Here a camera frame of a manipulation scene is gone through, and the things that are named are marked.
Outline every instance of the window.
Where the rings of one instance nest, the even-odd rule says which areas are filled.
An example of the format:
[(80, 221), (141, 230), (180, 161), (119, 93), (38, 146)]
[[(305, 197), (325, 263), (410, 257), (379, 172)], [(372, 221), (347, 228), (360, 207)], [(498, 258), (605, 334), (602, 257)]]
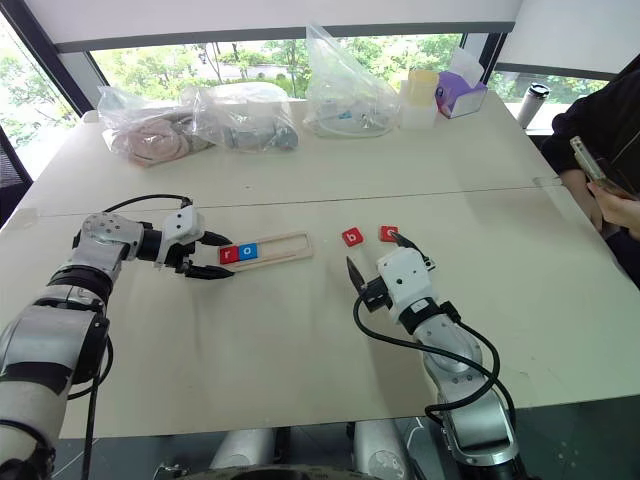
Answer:
[(0, 15), (0, 125), (33, 179), (78, 117)]
[(608, 83), (605, 80), (495, 71), (489, 80), (489, 88), (496, 91), (515, 117), (520, 111), (522, 97), (532, 82), (546, 85), (551, 92), (529, 124), (529, 130), (550, 129), (556, 115), (566, 112), (578, 98), (597, 92)]
[[(411, 68), (443, 70), (462, 34), (349, 37), (337, 41), (396, 88)], [(305, 98), (311, 69), (305, 40), (214, 42), (94, 51), (113, 86), (153, 99), (176, 99), (187, 85), (272, 82)]]

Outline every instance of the hand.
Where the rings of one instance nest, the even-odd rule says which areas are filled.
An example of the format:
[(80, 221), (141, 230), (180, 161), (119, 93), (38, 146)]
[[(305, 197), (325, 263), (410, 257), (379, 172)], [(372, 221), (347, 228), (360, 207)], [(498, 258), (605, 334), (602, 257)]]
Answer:
[(560, 178), (596, 230), (602, 232), (602, 210), (598, 202), (589, 194), (587, 177), (583, 171), (567, 170), (560, 174)]
[(595, 183), (589, 183), (587, 186), (595, 195), (604, 219), (609, 223), (627, 227), (629, 234), (636, 240), (640, 240), (640, 202), (616, 197)]

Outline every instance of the smartphone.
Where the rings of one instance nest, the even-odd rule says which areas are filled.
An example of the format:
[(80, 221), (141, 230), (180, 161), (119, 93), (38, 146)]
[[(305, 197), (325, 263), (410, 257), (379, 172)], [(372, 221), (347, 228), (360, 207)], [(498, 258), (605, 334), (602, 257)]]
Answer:
[(575, 157), (580, 168), (582, 168), (587, 177), (589, 177), (589, 180), (616, 197), (637, 200), (635, 195), (627, 192), (620, 185), (607, 178), (579, 136), (573, 137), (569, 140), (569, 143), (575, 152)]

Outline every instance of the yellow cup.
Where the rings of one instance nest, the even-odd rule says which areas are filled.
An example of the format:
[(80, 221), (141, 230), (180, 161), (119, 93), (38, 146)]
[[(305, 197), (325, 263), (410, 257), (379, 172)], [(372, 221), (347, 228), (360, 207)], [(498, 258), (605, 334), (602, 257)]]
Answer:
[(429, 70), (411, 70), (407, 85), (407, 101), (410, 105), (428, 107), (434, 101), (440, 75)]

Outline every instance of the wire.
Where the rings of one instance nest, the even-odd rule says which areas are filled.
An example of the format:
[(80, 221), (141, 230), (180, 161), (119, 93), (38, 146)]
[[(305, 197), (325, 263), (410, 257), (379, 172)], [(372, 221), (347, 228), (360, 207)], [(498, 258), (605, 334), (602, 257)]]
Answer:
[(105, 210), (104, 212), (113, 212), (114, 210), (118, 210), (119, 208), (125, 207), (127, 205), (131, 205), (132, 203), (142, 202), (143, 200), (151, 200), (154, 198), (174, 198), (176, 200), (182, 201), (182, 206), (186, 207), (188, 205), (193, 205), (193, 201), (189, 197), (185, 197), (182, 195), (174, 195), (172, 193), (154, 193), (151, 195), (142, 195), (140, 197), (130, 198), (129, 200), (125, 200), (124, 202), (120, 202), (116, 205), (113, 205)]
[[(100, 375), (98, 385), (102, 385), (102, 382), (105, 381), (109, 372), (111, 371), (111, 367), (113, 366), (113, 343), (111, 343), (111, 337), (107, 336), (107, 364), (104, 367), (104, 371)], [(75, 400), (76, 398), (84, 397), (88, 393), (91, 393), (92, 386), (85, 388), (84, 390), (80, 390), (79, 392), (71, 393), (67, 397), (67, 400)]]
[(91, 468), (91, 451), (93, 449), (93, 424), (96, 418), (96, 401), (98, 400), (98, 387), (100, 377), (93, 377), (91, 385), (91, 395), (89, 396), (89, 410), (87, 412), (87, 429), (84, 435), (84, 455), (82, 457), (81, 480), (89, 480), (89, 470)]
[(418, 426), (415, 427), (413, 430), (411, 430), (411, 433), (409, 434), (409, 439), (407, 440), (407, 451), (409, 453), (411, 453), (411, 441), (413, 440), (413, 435), (418, 430), (424, 430), (424, 425), (422, 425), (422, 422), (420, 421), (420, 419), (418, 417), (416, 417), (416, 422), (418, 422)]
[[(499, 370), (500, 370), (500, 357), (498, 356), (498, 351), (496, 350), (496, 348), (493, 345), (491, 345), (491, 343), (485, 337), (480, 335), (478, 337), (478, 339), (482, 343), (485, 343), (487, 345), (487, 347), (489, 347), (489, 345), (491, 345), (491, 347), (489, 347), (489, 350), (491, 351), (492, 355), (494, 356), (494, 359), (493, 359), (494, 363), (493, 363), (493, 366), (492, 366), (492, 370), (493, 370), (492, 372), (490, 372), (489, 370), (484, 368), (479, 363), (476, 363), (473, 360), (469, 360), (468, 358), (463, 357), (461, 355), (457, 355), (457, 354), (455, 354), (453, 352), (449, 352), (449, 351), (443, 350), (441, 348), (429, 347), (429, 346), (423, 345), (421, 343), (407, 342), (406, 340), (400, 340), (399, 338), (388, 337), (387, 335), (383, 335), (381, 333), (374, 332), (373, 330), (367, 328), (362, 323), (362, 321), (360, 320), (360, 314), (359, 314), (360, 305), (362, 305), (362, 298), (358, 297), (358, 298), (356, 298), (356, 301), (355, 301), (355, 303), (353, 305), (353, 320), (355, 321), (355, 323), (358, 326), (358, 328), (365, 335), (367, 335), (367, 336), (369, 336), (371, 338), (374, 338), (376, 340), (380, 340), (380, 341), (383, 341), (383, 342), (386, 342), (386, 343), (390, 343), (392, 345), (397, 345), (397, 346), (406, 347), (406, 348), (412, 348), (414, 350), (420, 350), (422, 352), (431, 353), (431, 354), (435, 354), (435, 355), (441, 355), (443, 357), (447, 357), (447, 358), (450, 358), (452, 360), (456, 360), (456, 361), (458, 361), (460, 363), (464, 363), (465, 365), (477, 370), (478, 372), (483, 374), (485, 377), (487, 377), (487, 381), (480, 388), (478, 388), (472, 394), (470, 394), (470, 395), (468, 395), (468, 396), (466, 396), (464, 398), (461, 398), (460, 400), (456, 400), (456, 401), (448, 402), (448, 403), (440, 403), (440, 404), (430, 405), (430, 406), (426, 407), (425, 408), (425, 415), (427, 417), (429, 417), (431, 420), (435, 421), (439, 425), (442, 425), (442, 420), (440, 420), (438, 417), (436, 417), (433, 414), (433, 412), (445, 411), (445, 410), (454, 410), (456, 408), (461, 408), (461, 407), (467, 406), (467, 405), (475, 402), (476, 400), (478, 400), (486, 392), (488, 392), (494, 385), (496, 385), (498, 387), (498, 389), (500, 390), (500, 392), (502, 392), (502, 395), (505, 397), (505, 400), (506, 400), (508, 408), (509, 408), (509, 419), (511, 420), (511, 424), (513, 425), (513, 428), (515, 428), (515, 420), (516, 420), (516, 418), (515, 418), (515, 408), (513, 408), (513, 400), (511, 399), (511, 395), (509, 394), (508, 390), (505, 388), (505, 386), (502, 384), (502, 382), (500, 382), (500, 380), (498, 379), (498, 375), (497, 375), (497, 372), (499, 372)], [(477, 333), (471, 327), (467, 327), (466, 325), (464, 325), (463, 328), (465, 328), (465, 330), (467, 330), (472, 335), (474, 335), (474, 333)]]

